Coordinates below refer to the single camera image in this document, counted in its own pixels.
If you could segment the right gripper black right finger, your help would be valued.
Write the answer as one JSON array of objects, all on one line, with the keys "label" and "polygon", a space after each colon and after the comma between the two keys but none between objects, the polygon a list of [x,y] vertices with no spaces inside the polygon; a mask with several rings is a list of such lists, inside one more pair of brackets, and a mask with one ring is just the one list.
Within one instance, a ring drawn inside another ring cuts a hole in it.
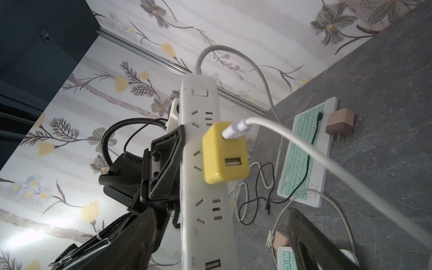
[{"label": "right gripper black right finger", "polygon": [[289,238],[299,270],[358,270],[298,209],[289,209]]}]

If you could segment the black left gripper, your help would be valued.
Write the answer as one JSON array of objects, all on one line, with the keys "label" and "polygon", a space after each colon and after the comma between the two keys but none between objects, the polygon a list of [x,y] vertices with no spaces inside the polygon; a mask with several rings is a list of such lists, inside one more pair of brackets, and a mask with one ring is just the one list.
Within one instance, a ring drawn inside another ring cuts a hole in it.
[{"label": "black left gripper", "polygon": [[140,201],[144,204],[180,199],[180,164],[185,145],[183,125],[154,140],[144,152]]}]

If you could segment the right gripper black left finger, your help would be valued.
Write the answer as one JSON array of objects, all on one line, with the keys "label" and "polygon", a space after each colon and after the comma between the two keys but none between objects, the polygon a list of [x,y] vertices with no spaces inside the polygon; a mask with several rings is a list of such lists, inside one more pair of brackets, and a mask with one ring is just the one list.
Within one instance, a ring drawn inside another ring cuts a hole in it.
[{"label": "right gripper black left finger", "polygon": [[62,270],[146,270],[154,247],[156,215],[147,209],[115,236],[92,245]]}]

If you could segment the green keyboard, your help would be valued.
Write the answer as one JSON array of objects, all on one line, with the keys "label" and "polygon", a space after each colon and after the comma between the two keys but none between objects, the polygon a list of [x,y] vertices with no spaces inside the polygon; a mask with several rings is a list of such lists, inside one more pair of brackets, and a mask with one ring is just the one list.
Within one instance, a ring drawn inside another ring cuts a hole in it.
[{"label": "green keyboard", "polygon": [[[360,266],[356,256],[349,250],[340,249],[340,251],[350,259],[356,266]],[[277,250],[277,269],[278,270],[297,270],[295,254],[292,247],[279,247]]]},{"label": "green keyboard", "polygon": [[[296,115],[292,131],[328,156],[331,138],[326,133],[326,126],[330,114],[335,112],[337,107],[338,98],[332,97]],[[322,204],[322,197],[309,190],[323,192],[326,173],[324,165],[316,162],[313,157],[290,142],[282,167],[277,195],[285,199],[293,198],[296,195],[296,202],[319,208]]]}]

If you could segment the pink USB charger end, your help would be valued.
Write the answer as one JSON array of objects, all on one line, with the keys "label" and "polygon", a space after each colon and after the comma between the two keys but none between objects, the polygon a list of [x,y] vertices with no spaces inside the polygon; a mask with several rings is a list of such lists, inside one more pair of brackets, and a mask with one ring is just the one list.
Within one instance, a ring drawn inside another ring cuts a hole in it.
[{"label": "pink USB charger end", "polygon": [[273,239],[273,249],[277,252],[280,247],[291,247],[291,241],[287,234],[276,231]]}]

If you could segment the yellow USB charger cube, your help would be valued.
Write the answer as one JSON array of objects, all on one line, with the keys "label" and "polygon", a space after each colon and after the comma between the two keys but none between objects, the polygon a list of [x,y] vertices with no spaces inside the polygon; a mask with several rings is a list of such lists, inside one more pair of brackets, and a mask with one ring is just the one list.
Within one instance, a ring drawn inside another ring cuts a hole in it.
[{"label": "yellow USB charger cube", "polygon": [[226,121],[216,122],[202,139],[204,178],[210,185],[240,180],[250,173],[245,137],[225,139],[222,135],[230,125]]}]

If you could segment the white power strip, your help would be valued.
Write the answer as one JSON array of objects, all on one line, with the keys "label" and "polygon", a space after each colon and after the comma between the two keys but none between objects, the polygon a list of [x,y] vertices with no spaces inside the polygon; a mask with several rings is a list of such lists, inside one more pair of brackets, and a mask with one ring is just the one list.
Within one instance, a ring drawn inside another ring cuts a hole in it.
[{"label": "white power strip", "polygon": [[214,79],[185,75],[180,89],[180,125],[185,131],[180,177],[184,270],[237,269],[228,186],[208,184],[204,179],[202,139],[219,120]]}]

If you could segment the pink USB charger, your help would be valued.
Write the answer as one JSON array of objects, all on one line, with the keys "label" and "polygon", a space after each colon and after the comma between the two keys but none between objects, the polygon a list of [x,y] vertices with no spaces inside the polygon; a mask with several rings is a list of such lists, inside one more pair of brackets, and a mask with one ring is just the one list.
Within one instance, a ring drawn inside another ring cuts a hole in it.
[{"label": "pink USB charger", "polygon": [[355,113],[347,108],[337,110],[330,114],[326,133],[332,138],[340,135],[349,136],[354,130]]}]

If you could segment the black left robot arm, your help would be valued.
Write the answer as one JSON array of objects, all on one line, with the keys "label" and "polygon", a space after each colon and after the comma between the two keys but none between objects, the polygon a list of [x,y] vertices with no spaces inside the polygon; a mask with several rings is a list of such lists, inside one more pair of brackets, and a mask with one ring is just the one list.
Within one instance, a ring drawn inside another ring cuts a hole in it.
[{"label": "black left robot arm", "polygon": [[81,246],[69,246],[53,262],[53,270],[145,270],[162,243],[169,223],[180,228],[180,176],[184,126],[153,140],[143,156],[125,151],[112,160],[111,135],[132,124],[165,128],[166,119],[131,118],[111,126],[102,136],[101,155],[108,165],[100,175],[104,193],[127,207],[126,214]]}]

